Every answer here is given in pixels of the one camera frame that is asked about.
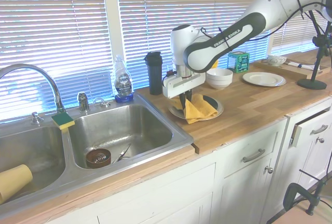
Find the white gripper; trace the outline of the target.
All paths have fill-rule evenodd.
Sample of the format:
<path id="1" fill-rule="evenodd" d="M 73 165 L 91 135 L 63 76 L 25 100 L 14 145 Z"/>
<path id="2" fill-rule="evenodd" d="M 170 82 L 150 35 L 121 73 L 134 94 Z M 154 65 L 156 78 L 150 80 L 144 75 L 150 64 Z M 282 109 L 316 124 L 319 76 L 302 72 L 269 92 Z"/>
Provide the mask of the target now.
<path id="1" fill-rule="evenodd" d="M 169 99 L 180 95 L 180 103 L 182 110 L 184 110 L 186 99 L 191 102 L 192 89 L 200 86 L 204 82 L 205 73 L 193 73 L 188 78 L 172 75 L 166 77 L 163 81 L 163 95 Z"/>

